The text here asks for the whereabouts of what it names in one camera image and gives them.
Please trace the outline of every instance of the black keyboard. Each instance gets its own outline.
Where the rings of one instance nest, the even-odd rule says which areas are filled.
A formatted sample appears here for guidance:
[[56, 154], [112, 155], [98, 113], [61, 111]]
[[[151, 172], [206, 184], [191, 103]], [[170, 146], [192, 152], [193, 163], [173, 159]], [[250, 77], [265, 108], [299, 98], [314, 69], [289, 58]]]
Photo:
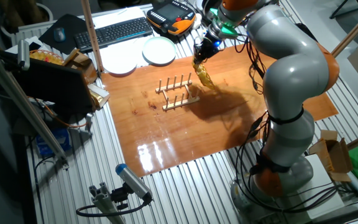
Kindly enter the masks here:
[[[96, 29], [96, 36], [98, 37], [99, 47], [103, 48], [125, 40], [150, 35], [152, 32], [153, 30], [148, 25], [146, 18], [141, 17]], [[92, 50], [88, 32], [75, 34], [74, 38], [77, 48], [81, 52]]]

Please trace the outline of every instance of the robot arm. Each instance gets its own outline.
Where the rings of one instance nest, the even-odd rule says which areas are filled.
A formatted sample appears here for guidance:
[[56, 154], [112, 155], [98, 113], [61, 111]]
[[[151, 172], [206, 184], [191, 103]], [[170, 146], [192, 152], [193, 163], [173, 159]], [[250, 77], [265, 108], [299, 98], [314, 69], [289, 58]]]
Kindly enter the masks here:
[[250, 12], [261, 8], [269, 0], [224, 0], [218, 9], [211, 9], [213, 20], [202, 43], [195, 45], [194, 63], [200, 64], [219, 52], [219, 45], [225, 39], [236, 39], [234, 29]]
[[314, 120], [302, 104], [330, 89], [339, 67], [334, 57], [290, 22], [280, 7], [264, 5], [266, 1], [261, 0], [224, 0], [218, 10], [212, 9], [215, 18], [202, 43], [195, 45], [194, 63], [218, 53], [221, 41], [237, 37], [233, 28], [259, 9], [247, 24], [248, 38], [257, 50], [277, 61], [264, 75], [270, 128], [251, 184], [256, 186], [257, 195], [279, 197], [313, 177], [311, 165], [301, 155], [313, 139]]

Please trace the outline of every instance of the wooden table surface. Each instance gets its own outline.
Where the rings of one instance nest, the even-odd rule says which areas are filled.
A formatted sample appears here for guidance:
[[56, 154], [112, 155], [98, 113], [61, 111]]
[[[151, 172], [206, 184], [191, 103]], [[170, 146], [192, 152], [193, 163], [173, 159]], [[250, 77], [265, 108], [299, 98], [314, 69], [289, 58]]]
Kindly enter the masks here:
[[[261, 55], [269, 67], [275, 59]], [[166, 67], [137, 68], [127, 77], [103, 74], [105, 89], [110, 92], [109, 106], [117, 129], [126, 164], [144, 176], [210, 155], [243, 143], [250, 125], [266, 110], [264, 98], [252, 87], [248, 76], [250, 60], [244, 51], [233, 47], [209, 59], [205, 66], [219, 91], [200, 85], [191, 66], [191, 57], [175, 60]], [[193, 72], [190, 91], [199, 88], [200, 101], [174, 110], [163, 111], [165, 98], [156, 94], [159, 80], [166, 85], [170, 77]], [[262, 84], [258, 74], [255, 80]], [[167, 95], [181, 98], [185, 88], [170, 90]], [[326, 94], [304, 103], [314, 120], [337, 114]]]

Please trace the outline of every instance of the wooden peg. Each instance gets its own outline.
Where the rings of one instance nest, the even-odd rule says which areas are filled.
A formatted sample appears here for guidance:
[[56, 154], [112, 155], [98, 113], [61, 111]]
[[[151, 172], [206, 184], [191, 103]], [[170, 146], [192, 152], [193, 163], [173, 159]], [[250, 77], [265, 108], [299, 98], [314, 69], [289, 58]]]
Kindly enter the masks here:
[[165, 94], [165, 90], [162, 90], [162, 94], [164, 94], [164, 98], [167, 100], [167, 94]]
[[187, 87], [187, 85], [185, 85], [185, 88], [186, 88], [187, 92], [189, 93], [189, 99], [191, 99], [191, 91], [189, 90], [189, 88]]

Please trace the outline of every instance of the desk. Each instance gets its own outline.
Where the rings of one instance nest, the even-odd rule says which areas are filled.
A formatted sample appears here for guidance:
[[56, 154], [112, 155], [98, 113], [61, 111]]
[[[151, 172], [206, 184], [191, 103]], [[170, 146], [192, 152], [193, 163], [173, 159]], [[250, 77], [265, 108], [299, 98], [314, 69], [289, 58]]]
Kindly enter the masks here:
[[[287, 13], [296, 12], [286, 0], [281, 1]], [[151, 5], [141, 7], [144, 11]], [[21, 27], [12, 37], [12, 43], [34, 35], [40, 37], [53, 23], [46, 22]], [[193, 55], [192, 38], [202, 34], [199, 30], [191, 31], [188, 38], [178, 38], [176, 41], [178, 58]], [[226, 41], [228, 47], [233, 42]], [[320, 136], [321, 129], [336, 130], [339, 137], [354, 140], [358, 137], [358, 106], [357, 99], [347, 89], [347, 84], [338, 80], [328, 96], [338, 109], [339, 114], [328, 119], [315, 122], [315, 137], [313, 143]], [[42, 164], [36, 172], [39, 184], [39, 194], [35, 186], [33, 168], [41, 157], [35, 150], [28, 148], [30, 178], [34, 194], [34, 206], [37, 222], [43, 223], [108, 223], [105, 218], [83, 218], [75, 214], [75, 209], [84, 205], [91, 205], [90, 185], [98, 185], [104, 181], [110, 190], [122, 185], [121, 179], [114, 169], [118, 163], [124, 162], [118, 141], [114, 121], [110, 108], [106, 105], [101, 111], [95, 112], [91, 136], [84, 128], [70, 131], [73, 150], [67, 153], [70, 168], [65, 171], [54, 167], [51, 162]], [[248, 152], [258, 151], [259, 142], [247, 146]], [[154, 196], [154, 202], [139, 212], [125, 215], [127, 223], [240, 223], [241, 217], [234, 208], [229, 191], [229, 183], [234, 178], [232, 159], [235, 159], [235, 149], [218, 152], [210, 156], [187, 162], [185, 164], [162, 170], [142, 178]], [[244, 155], [246, 168], [255, 164], [255, 158]], [[129, 207], [139, 206], [136, 197], [129, 197]]]
[[[102, 75], [124, 159], [140, 177], [240, 146], [251, 124], [266, 110], [263, 95], [254, 90], [248, 76], [252, 62], [247, 53], [227, 47], [205, 63], [218, 91], [203, 87], [194, 74], [189, 89], [193, 96], [200, 90], [200, 101], [162, 111], [164, 97], [155, 93], [158, 81], [165, 85], [170, 77], [172, 84], [173, 76], [179, 80], [183, 72], [187, 80], [192, 60], [186, 57], [166, 67], [138, 68], [125, 78]], [[261, 61], [269, 68], [275, 59], [261, 54]], [[263, 83], [258, 75], [255, 81]], [[181, 97], [183, 89], [166, 94], [170, 99]], [[315, 121], [337, 114], [326, 94], [306, 100], [304, 107]]]

